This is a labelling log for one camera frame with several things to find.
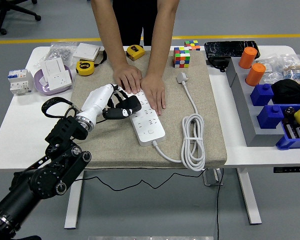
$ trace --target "white power cable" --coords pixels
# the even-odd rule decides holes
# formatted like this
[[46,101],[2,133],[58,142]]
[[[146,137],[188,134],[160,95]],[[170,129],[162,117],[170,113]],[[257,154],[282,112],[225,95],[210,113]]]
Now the white power cable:
[[[183,165],[187,169],[191,169],[193,171],[199,172],[204,169],[206,163],[206,152],[205,152],[204,138],[203,138],[205,123],[203,117],[200,114],[198,114],[197,107],[187,89],[186,82],[183,80],[181,83],[195,110],[194,114],[191,114],[190,116],[185,116],[182,120],[183,144],[181,149],[181,160],[175,160],[166,156],[160,150],[157,141],[154,140],[152,144],[163,158],[174,163],[183,163]],[[194,135],[193,137],[191,137],[192,125],[193,125],[193,135]]]

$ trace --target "plastic bag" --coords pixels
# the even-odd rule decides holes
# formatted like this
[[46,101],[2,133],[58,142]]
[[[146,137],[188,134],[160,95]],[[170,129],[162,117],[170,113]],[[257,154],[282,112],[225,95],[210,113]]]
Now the plastic bag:
[[61,58],[63,64],[69,67],[70,69],[76,64],[73,62],[73,55],[76,52],[78,47],[77,42],[52,42],[49,52],[39,60],[34,66],[41,68],[41,63],[46,60]]
[[300,84],[300,55],[271,55],[257,60],[266,66],[261,79],[264,83],[274,84],[279,80],[291,79]]

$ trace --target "chair wheel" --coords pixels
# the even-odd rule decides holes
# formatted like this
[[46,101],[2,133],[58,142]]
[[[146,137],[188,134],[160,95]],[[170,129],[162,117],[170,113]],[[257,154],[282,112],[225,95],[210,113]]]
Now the chair wheel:
[[6,34],[7,34],[7,30],[5,30],[4,28],[1,28],[1,29],[0,29],[0,33],[1,33],[2,35],[6,35]]

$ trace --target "black office chair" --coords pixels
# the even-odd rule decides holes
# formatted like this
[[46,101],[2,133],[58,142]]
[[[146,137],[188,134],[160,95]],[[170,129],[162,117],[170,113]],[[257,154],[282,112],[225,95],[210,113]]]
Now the black office chair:
[[[26,2],[27,0],[0,0],[0,33],[2,35],[6,35],[7,31],[2,28],[2,24],[4,23],[5,20],[5,16],[7,11],[15,10],[21,13],[25,13],[25,14],[29,14],[34,16],[35,20],[40,21],[41,20],[41,16],[37,15],[35,12],[33,11],[29,11],[23,7],[17,6],[17,4]],[[31,0],[31,2],[33,4],[37,3],[37,0]]]

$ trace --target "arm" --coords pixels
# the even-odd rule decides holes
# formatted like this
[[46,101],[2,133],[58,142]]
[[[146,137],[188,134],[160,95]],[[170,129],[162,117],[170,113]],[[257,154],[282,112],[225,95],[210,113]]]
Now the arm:
[[110,0],[91,0],[96,25],[102,44],[113,68],[116,83],[130,94],[140,91],[141,71],[128,64],[117,19]]
[[176,12],[179,0],[157,0],[156,16],[151,55],[146,76],[141,81],[141,87],[150,106],[161,115],[166,108],[165,84],[162,80],[172,40]]

